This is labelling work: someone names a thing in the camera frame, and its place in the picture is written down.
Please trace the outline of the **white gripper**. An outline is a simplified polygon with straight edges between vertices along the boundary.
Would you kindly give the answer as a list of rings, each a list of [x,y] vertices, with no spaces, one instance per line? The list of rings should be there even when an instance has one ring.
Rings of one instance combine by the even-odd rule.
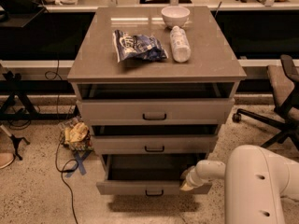
[[[186,180],[180,186],[182,191],[190,191],[203,186],[210,179],[210,172],[204,168],[191,166],[180,176],[181,180]]]

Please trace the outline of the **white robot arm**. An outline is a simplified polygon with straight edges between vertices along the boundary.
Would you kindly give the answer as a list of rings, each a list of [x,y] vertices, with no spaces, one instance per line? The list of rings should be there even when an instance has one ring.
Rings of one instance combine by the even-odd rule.
[[[235,148],[226,163],[199,161],[181,179],[183,191],[224,181],[225,224],[285,224],[281,199],[299,197],[299,162],[252,145]]]

